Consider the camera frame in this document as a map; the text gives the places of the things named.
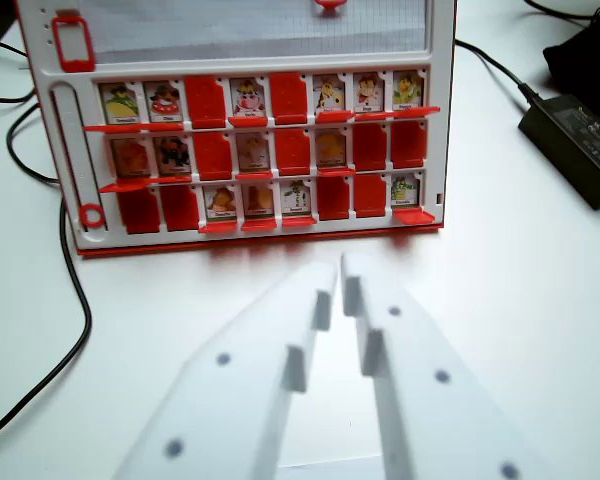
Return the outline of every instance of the black cable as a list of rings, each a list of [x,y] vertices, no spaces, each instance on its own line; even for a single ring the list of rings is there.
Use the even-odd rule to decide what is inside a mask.
[[[69,276],[71,277],[71,282],[73,283],[73,288],[78,295],[78,299],[80,300],[80,305],[82,305],[82,310],[84,311],[84,328],[82,333],[80,334],[80,338],[73,345],[73,348],[69,350],[69,352],[64,356],[62,360],[51,370],[46,377],[44,377],[35,387],[33,387],[29,393],[27,393],[22,400],[20,400],[15,407],[13,407],[9,412],[0,419],[0,430],[2,430],[13,418],[20,413],[20,411],[31,401],[33,398],[38,395],[44,387],[46,387],[61,371],[67,364],[76,356],[76,354],[84,347],[89,339],[89,335],[91,334],[91,325],[92,325],[92,317],[91,317],[91,308],[89,307],[89,301],[87,300],[86,295],[84,294],[84,290],[82,290],[82,285],[80,284],[80,279],[78,279],[78,275],[76,273],[75,266],[73,265],[73,261],[71,260],[71,253],[69,252],[69,245],[67,244],[67,225],[65,221],[67,210],[64,205],[64,199],[60,202],[60,245],[62,247],[62,256],[64,257],[64,263],[67,266],[67,271],[69,272]]]
[[[12,47],[11,45],[7,45],[6,43],[2,43],[2,42],[0,42],[0,47],[1,47],[1,48],[5,48],[5,49],[7,49],[7,50],[10,50],[10,51],[12,51],[13,53],[17,53],[18,55],[22,55],[23,57],[26,57],[26,56],[27,56],[27,54],[26,54],[26,53],[24,53],[22,50],[18,50],[17,48],[15,48],[15,47]]]
[[[0,103],[24,103],[31,99],[36,94],[36,89],[34,88],[29,93],[27,93],[24,97],[18,98],[3,98],[0,97]]]
[[[534,2],[533,0],[523,0],[524,3],[529,5],[530,7],[535,8],[536,10],[540,10],[547,15],[551,15],[552,17],[562,18],[564,20],[593,20],[598,15],[600,15],[600,8],[596,10],[596,13],[593,15],[578,15],[575,13],[567,13],[561,12],[560,10],[554,10],[553,8],[545,7],[544,5],[540,5],[539,3]]]
[[[9,150],[9,154],[11,155],[11,158],[13,158],[13,161],[16,162],[16,165],[18,165],[18,167],[20,167],[20,170],[22,170],[24,173],[26,173],[30,177],[38,180],[39,182],[44,182],[44,183],[48,183],[48,184],[56,184],[56,183],[58,183],[57,178],[47,177],[46,175],[42,175],[41,173],[38,173],[35,170],[27,167],[22,162],[22,160],[20,160],[20,157],[18,157],[18,155],[16,154],[16,151],[13,148],[13,137],[15,135],[16,129],[20,126],[20,124],[22,122],[24,122],[24,120],[29,115],[31,115],[31,113],[33,113],[34,110],[36,110],[38,108],[40,108],[40,104],[36,103],[35,105],[31,106],[26,112],[24,112],[22,115],[20,115],[20,117],[18,117],[18,119],[15,122],[13,122],[13,125],[11,125],[11,127],[9,128],[9,131],[7,132],[7,150]]]
[[[489,62],[491,65],[493,65],[494,67],[496,67],[498,70],[500,70],[502,73],[504,73],[507,77],[509,77],[511,80],[513,80],[515,82],[515,84],[518,86],[518,90],[520,90],[520,92],[522,92],[522,94],[524,95],[524,98],[527,99],[527,102],[529,102],[530,104],[536,104],[538,102],[541,102],[542,99],[540,98],[540,96],[537,94],[537,92],[535,92],[529,85],[527,85],[526,83],[524,83],[522,80],[520,80],[511,70],[509,70],[507,67],[505,67],[504,65],[502,65],[500,62],[494,60],[489,54],[487,54],[487,52],[485,52],[484,50],[476,47],[475,45],[471,45],[470,43],[467,42],[463,42],[462,40],[459,40],[456,38],[455,40],[455,44],[458,47],[462,47],[462,48],[466,48],[467,50],[475,53],[476,55],[478,55],[479,57],[481,57],[483,60]]]
[[[7,50],[10,50],[14,53],[17,53],[18,55],[22,55],[24,57],[27,56],[26,53],[24,53],[21,50],[18,50],[17,48],[12,47],[11,45],[7,45],[6,43],[2,43],[0,42],[0,47],[2,48],[6,48]],[[0,97],[0,103],[23,103],[23,102],[27,102],[29,101],[29,99],[31,99],[31,97],[33,97],[36,93],[35,88],[33,90],[31,90],[29,93],[27,93],[26,95],[22,96],[22,97],[18,97],[18,98],[4,98],[4,97]]]

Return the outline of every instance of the red flap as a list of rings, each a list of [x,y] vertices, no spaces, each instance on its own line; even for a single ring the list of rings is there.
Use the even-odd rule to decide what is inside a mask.
[[[271,218],[249,218],[244,221],[242,231],[252,232],[256,230],[273,230],[278,226],[276,219]]]
[[[419,122],[391,125],[391,159],[394,168],[418,168],[427,156],[427,131]]]
[[[353,208],[356,217],[384,217],[387,184],[380,174],[353,177]]]
[[[355,113],[349,110],[338,112],[320,112],[316,117],[316,123],[342,123],[353,117]]]
[[[391,118],[393,112],[377,112],[377,113],[357,113],[356,122],[369,122],[372,120],[386,120]]]
[[[118,178],[115,183],[102,187],[100,193],[133,192],[142,190],[152,184],[161,183],[191,183],[191,175],[156,178]]]
[[[231,178],[231,146],[222,133],[194,133],[193,149],[200,180]]]
[[[145,188],[133,192],[117,193],[122,223],[128,234],[156,233],[160,230],[158,200]]]
[[[267,117],[229,117],[229,123],[237,128],[266,127],[269,119]]]
[[[87,125],[85,132],[102,133],[140,133],[142,130],[147,132],[177,132],[184,130],[182,123],[132,123],[130,125]]]
[[[283,227],[310,227],[316,223],[318,223],[318,221],[309,216],[282,217]]]
[[[236,175],[238,180],[266,180],[267,178],[273,178],[271,172],[250,172],[250,173],[239,173]]]
[[[356,171],[384,170],[387,158],[387,132],[379,123],[353,126],[353,163]]]
[[[318,175],[321,177],[347,177],[355,174],[356,171],[353,168],[348,167],[318,168]]]
[[[162,212],[167,230],[197,230],[198,200],[189,185],[176,185],[160,189]]]
[[[232,232],[238,228],[238,222],[209,222],[205,227],[201,227],[198,231],[200,233],[225,233]]]
[[[393,118],[423,118],[439,111],[440,107],[411,107],[395,112]]]
[[[349,218],[349,184],[342,177],[318,177],[316,182],[320,220]]]
[[[211,75],[184,77],[193,128],[224,128],[224,89]]]
[[[423,225],[436,221],[436,217],[422,210],[422,207],[395,208],[393,216],[405,225]]]
[[[276,125],[307,123],[307,84],[299,73],[272,73],[271,106]]]
[[[276,161],[280,176],[309,175],[311,142],[301,128],[281,128],[275,132]]]

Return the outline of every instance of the grid paper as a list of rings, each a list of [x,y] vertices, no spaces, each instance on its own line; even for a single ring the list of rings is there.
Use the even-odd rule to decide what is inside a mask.
[[[98,63],[412,52],[426,0],[79,0]]]

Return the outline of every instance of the black power brick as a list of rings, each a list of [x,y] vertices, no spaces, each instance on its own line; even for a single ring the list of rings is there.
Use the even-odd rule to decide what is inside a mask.
[[[522,86],[520,90],[531,107],[518,128],[582,198],[593,209],[599,209],[600,118],[572,95],[542,100],[537,94],[525,92]]]

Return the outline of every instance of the cartoon character picture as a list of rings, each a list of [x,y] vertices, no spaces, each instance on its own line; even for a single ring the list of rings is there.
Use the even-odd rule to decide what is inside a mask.
[[[344,110],[344,82],[337,75],[315,76],[313,96],[316,113]]]
[[[241,172],[269,170],[269,145],[260,133],[236,134],[236,146]]]
[[[282,197],[282,215],[310,215],[311,191],[302,180],[295,180],[280,184]]]
[[[151,174],[147,150],[137,140],[111,140],[111,152],[119,177],[148,177]]]
[[[144,84],[147,107],[152,122],[179,122],[182,120],[180,92],[168,81]]]
[[[226,221],[237,218],[233,192],[227,187],[223,185],[204,187],[203,194],[208,221]]]
[[[246,218],[273,216],[273,192],[268,185],[243,186]]]
[[[393,109],[404,110],[422,105],[424,79],[415,70],[393,73]]]
[[[347,164],[345,137],[337,128],[316,130],[316,166],[344,167]]]
[[[384,81],[376,73],[356,73],[353,76],[353,87],[356,94],[354,111],[384,110]]]
[[[236,117],[264,117],[264,89],[255,78],[230,80],[233,115]]]
[[[107,123],[125,124],[140,122],[136,94],[120,83],[100,85],[100,95]]]
[[[191,173],[189,148],[178,137],[156,137],[153,140],[160,175]]]
[[[391,179],[391,207],[417,207],[420,181],[413,173],[395,175]]]

